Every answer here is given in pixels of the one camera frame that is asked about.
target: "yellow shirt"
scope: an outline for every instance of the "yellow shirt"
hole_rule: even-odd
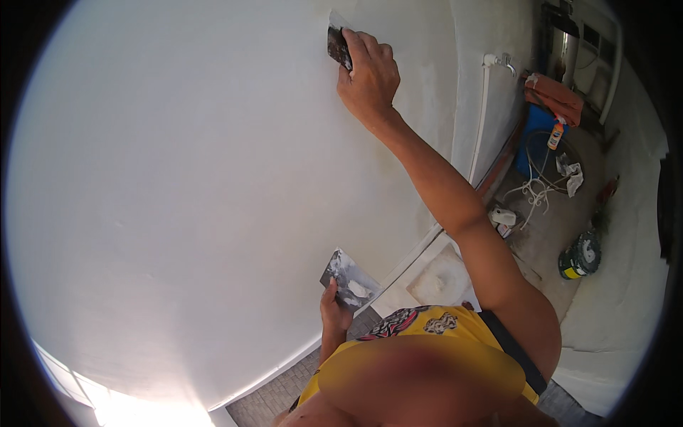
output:
[[[436,334],[449,337],[466,338],[489,345],[503,351],[498,341],[479,317],[465,307],[448,307],[442,305],[427,305],[415,308],[402,308],[382,319],[367,335],[357,340],[347,341],[340,345],[332,354],[336,355],[349,347],[362,344],[377,338],[393,337],[397,335]],[[314,395],[318,390],[318,373],[316,370],[301,392],[298,405]],[[528,383],[524,384],[522,395],[533,404],[538,403],[538,395]]]

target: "person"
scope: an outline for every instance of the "person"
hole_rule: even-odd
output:
[[[475,340],[512,356],[526,379],[519,397],[477,425],[557,425],[535,407],[559,360],[561,336],[553,306],[522,276],[474,188],[392,107],[400,77],[391,46],[366,33],[349,29],[342,33],[353,70],[339,67],[339,97],[403,164],[425,205],[458,244],[482,312],[461,306],[401,309],[380,321],[370,334],[346,342],[352,316],[335,302],[337,284],[332,280],[320,301],[320,364],[346,348],[387,336],[427,333]],[[378,425],[331,404],[320,393],[317,376],[292,408],[275,418],[274,426]]]

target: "blue container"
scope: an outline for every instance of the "blue container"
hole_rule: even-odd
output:
[[[535,130],[547,130],[548,132],[551,132],[555,123],[557,123],[555,116],[546,113],[536,104],[529,105],[529,117],[527,118],[527,123],[524,125],[519,149],[517,150],[517,157],[514,161],[515,169],[527,179],[529,179],[529,159],[527,158],[527,139],[529,138],[529,134]],[[565,124],[563,127],[566,133],[567,130],[569,130],[569,125]],[[534,178],[538,178],[536,171],[532,171],[532,174]]]

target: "trowel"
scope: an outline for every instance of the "trowel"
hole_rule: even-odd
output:
[[[332,254],[320,283],[327,288],[332,277],[337,280],[337,304],[351,313],[369,305],[384,291],[375,279],[339,247]]]
[[[353,69],[351,55],[348,53],[348,45],[342,34],[342,28],[351,28],[340,14],[334,9],[330,12],[330,23],[327,27],[327,54],[332,59],[339,62],[347,70]]]

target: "paint bucket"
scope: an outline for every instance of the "paint bucket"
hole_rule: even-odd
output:
[[[563,279],[590,276],[600,265],[600,242],[593,232],[581,233],[557,258],[559,275]]]

